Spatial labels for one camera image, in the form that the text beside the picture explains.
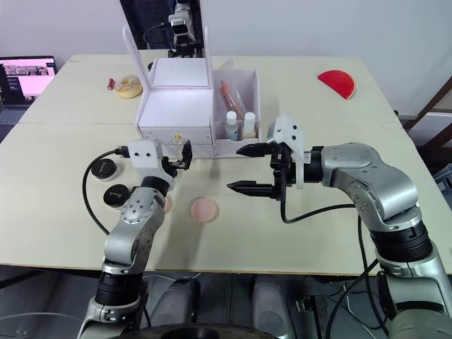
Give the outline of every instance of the red object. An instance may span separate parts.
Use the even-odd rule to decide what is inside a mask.
[[[110,78],[110,79],[108,79],[107,89],[112,90],[113,88],[114,88],[114,80]]]
[[[344,71],[333,69],[322,73],[317,78],[334,89],[344,99],[350,99],[355,92],[355,80]]]

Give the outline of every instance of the donut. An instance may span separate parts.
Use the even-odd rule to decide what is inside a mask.
[[[114,87],[116,93],[124,99],[131,99],[143,92],[140,79],[136,76],[127,76],[116,82]]]

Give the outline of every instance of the black lid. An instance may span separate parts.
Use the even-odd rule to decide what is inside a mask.
[[[114,174],[116,164],[111,159],[100,159],[91,167],[91,173],[98,179],[106,179]]]
[[[104,203],[108,206],[116,208],[121,207],[130,196],[130,191],[127,187],[121,184],[113,185],[104,193]]]

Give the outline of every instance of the laptop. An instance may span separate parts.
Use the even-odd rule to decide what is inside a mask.
[[[0,124],[17,124],[56,73],[52,56],[0,57]]]

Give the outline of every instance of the white wall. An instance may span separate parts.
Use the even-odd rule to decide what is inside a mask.
[[[0,0],[0,56],[127,53],[119,0]]]
[[[203,0],[202,10],[212,54],[359,57],[402,115],[452,75],[450,0]],[[0,0],[0,55],[54,54],[61,66],[74,53],[125,53],[124,21],[119,0]]]

